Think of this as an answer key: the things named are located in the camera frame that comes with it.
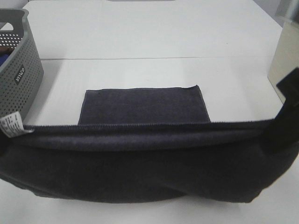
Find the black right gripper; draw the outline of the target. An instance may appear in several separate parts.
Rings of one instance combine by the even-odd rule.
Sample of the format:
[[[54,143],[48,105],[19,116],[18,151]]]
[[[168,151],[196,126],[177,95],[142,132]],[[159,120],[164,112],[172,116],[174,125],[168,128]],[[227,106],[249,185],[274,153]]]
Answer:
[[[299,72],[290,72],[277,88],[284,95],[285,102],[265,130],[265,143],[272,152],[282,151],[299,141]]]

